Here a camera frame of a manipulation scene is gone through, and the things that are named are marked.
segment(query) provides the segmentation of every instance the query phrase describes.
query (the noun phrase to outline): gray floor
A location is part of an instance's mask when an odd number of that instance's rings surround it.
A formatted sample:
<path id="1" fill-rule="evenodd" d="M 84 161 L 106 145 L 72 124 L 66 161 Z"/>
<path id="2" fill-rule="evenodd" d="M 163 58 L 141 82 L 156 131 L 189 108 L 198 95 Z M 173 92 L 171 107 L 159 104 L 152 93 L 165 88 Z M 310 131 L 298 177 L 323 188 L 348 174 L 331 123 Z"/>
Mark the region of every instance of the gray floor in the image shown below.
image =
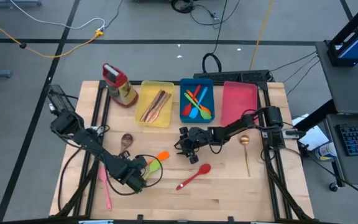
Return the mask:
<path id="1" fill-rule="evenodd" d="M 358 0 L 346 0 L 353 14 Z M 74 0 L 44 0 L 42 7 L 27 7 L 34 17 L 66 23 Z M 220 0 L 201 0 L 219 16 Z M 229 0 L 231 12 L 235 0 Z M 77 26 L 93 17 L 109 20 L 118 0 L 81 0 L 73 24 Z M 222 28 L 222 40 L 256 40 L 269 0 L 241 0 L 239 8 Z M 210 22 L 203 11 L 194 16 Z M 276 0 L 262 40 L 320 41 L 332 38 L 347 22 L 340 0 Z M 16 9 L 0 9 L 0 26 L 17 38 L 60 39 L 63 28 L 36 23 Z M 71 30 L 69 39 L 87 39 L 99 26 L 94 22 L 81 30 Z M 124 0 L 120 15 L 102 39 L 213 40 L 218 31 L 195 24 L 189 15 L 173 11 L 167 0 Z M 29 44 L 32 48 L 53 55 L 57 44 Z M 63 51 L 75 44 L 65 44 Z M 202 56 L 211 50 L 207 44 L 91 44 L 70 56 L 61 58 L 53 78 L 71 95 L 77 95 L 84 80 L 101 79 L 101 65 L 115 64 L 131 80 L 179 80 L 201 72 Z M 219 45 L 216 55 L 223 70 L 247 70 L 253 45 Z M 261 45 L 253 69 L 273 69 L 314 51 L 313 46 Z M 16 44 L 0 44 L 0 68 L 11 69 L 11 79 L 0 78 L 0 202 L 33 116 L 45 77 L 52 60 L 40 58 Z M 274 72 L 280 82 L 290 76 L 302 62 Z M 207 61 L 207 69 L 216 66 Z M 293 88 L 306 66 L 286 82 Z M 318 64 L 288 97 L 293 116 L 311 113 L 330 99 L 321 66 Z M 49 130 L 53 120 L 44 106 L 24 166 L 9 204 L 5 221 L 46 217 L 49 212 L 64 144 Z M 337 193 L 328 190 L 333 178 L 311 161 L 304 164 L 306 180 L 316 218 L 327 222 L 358 223 L 358 193 L 349 187 Z"/>

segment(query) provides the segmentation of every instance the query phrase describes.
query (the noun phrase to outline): orange spatula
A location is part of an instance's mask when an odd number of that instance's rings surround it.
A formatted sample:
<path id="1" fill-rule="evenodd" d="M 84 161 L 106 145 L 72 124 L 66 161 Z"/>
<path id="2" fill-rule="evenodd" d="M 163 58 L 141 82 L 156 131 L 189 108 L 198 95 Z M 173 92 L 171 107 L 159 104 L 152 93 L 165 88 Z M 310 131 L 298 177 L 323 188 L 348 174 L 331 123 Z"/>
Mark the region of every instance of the orange spatula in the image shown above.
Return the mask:
<path id="1" fill-rule="evenodd" d="M 169 152 L 168 151 L 162 151 L 157 155 L 157 159 L 159 159 L 160 161 L 168 159 L 168 158 L 169 158 Z"/>

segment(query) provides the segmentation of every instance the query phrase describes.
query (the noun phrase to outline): blue tray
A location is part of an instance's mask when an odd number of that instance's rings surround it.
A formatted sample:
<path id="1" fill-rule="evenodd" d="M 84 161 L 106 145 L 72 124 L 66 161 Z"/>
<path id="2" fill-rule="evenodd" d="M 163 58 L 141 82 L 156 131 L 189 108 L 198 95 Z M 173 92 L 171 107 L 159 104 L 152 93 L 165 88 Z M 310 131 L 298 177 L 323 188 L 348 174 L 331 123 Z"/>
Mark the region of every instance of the blue tray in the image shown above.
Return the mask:
<path id="1" fill-rule="evenodd" d="M 201 85 L 201 88 L 196 96 L 198 100 L 205 87 L 208 90 L 201 102 L 201 105 L 205 106 L 211 111 L 212 119 L 203 119 L 198 113 L 196 118 L 190 118 L 189 116 L 183 116 L 182 111 L 186 105 L 190 102 L 185 97 L 186 90 L 190 90 L 192 93 L 196 90 L 196 87 Z M 215 118 L 215 107 L 214 107 L 214 82 L 210 78 L 182 78 L 180 80 L 180 120 L 183 123 L 210 123 Z"/>

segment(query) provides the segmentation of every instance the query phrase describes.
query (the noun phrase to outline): yellow cable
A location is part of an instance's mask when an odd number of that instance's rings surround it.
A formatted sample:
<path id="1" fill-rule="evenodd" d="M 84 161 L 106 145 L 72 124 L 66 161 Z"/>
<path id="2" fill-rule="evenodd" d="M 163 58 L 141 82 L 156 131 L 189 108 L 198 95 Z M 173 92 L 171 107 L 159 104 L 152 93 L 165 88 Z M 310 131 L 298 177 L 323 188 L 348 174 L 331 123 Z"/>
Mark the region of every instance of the yellow cable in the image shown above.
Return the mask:
<path id="1" fill-rule="evenodd" d="M 0 28 L 0 31 L 3 32 L 7 37 L 9 37 L 11 40 L 13 40 L 15 43 L 19 44 L 19 45 L 22 45 L 22 43 L 20 43 L 18 40 L 16 40 L 15 38 L 13 38 L 11 35 L 9 35 L 6 31 L 4 31 L 2 28 Z M 75 46 L 74 48 L 72 48 L 71 50 L 69 50 L 68 52 L 64 53 L 64 54 L 61 54 L 61 55 L 44 55 L 44 54 L 41 54 L 40 52 L 34 50 L 34 49 L 31 49 L 30 47 L 26 47 L 27 50 L 41 56 L 41 57 L 45 57 L 45 58 L 59 58 L 59 57 L 63 57 L 63 56 L 66 56 L 70 53 L 72 53 L 74 50 L 78 49 L 79 47 L 82 47 L 82 46 L 85 46 L 87 45 L 88 43 L 94 41 L 96 38 L 100 37 L 103 35 L 103 32 L 100 31 L 100 30 L 97 30 L 94 37 L 92 37 L 92 39 L 88 40 L 87 42 L 83 43 L 83 44 L 80 44 L 80 45 L 77 45 Z"/>
<path id="2" fill-rule="evenodd" d="M 256 41 L 254 53 L 252 54 L 251 64 L 249 65 L 249 70 L 252 69 L 252 64 L 254 63 L 254 57 L 255 57 L 255 55 L 256 55 L 256 51 L 257 51 L 258 46 L 259 46 L 260 38 L 262 37 L 262 33 L 264 32 L 267 19 L 269 18 L 270 10 L 272 9 L 272 4 L 273 4 L 273 0 L 270 0 L 270 3 L 268 4 L 268 9 L 267 9 L 267 12 L 266 12 L 266 16 L 265 16 L 264 22 L 262 23 L 262 27 L 260 28 L 260 31 L 259 31 L 259 35 L 258 35 L 258 39 L 257 39 L 257 41 Z"/>

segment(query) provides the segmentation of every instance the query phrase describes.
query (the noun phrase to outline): white paper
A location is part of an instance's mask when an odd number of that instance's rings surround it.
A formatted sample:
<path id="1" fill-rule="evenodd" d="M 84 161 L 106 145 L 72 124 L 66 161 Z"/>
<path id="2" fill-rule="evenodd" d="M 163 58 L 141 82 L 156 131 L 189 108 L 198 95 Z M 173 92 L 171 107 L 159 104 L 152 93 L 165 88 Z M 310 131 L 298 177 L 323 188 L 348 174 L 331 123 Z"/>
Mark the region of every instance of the white paper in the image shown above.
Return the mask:
<path id="1" fill-rule="evenodd" d="M 295 118 L 294 120 L 292 120 L 293 125 L 298 124 L 301 120 L 305 119 L 308 116 L 309 114 L 304 114 L 299 118 Z M 303 138 L 299 139 L 299 142 L 305 145 L 308 144 L 308 150 L 312 151 L 313 149 L 316 149 L 317 147 L 326 144 L 328 142 L 328 138 L 318 126 L 314 126 L 308 132 L 306 132 L 306 135 L 303 136 Z"/>

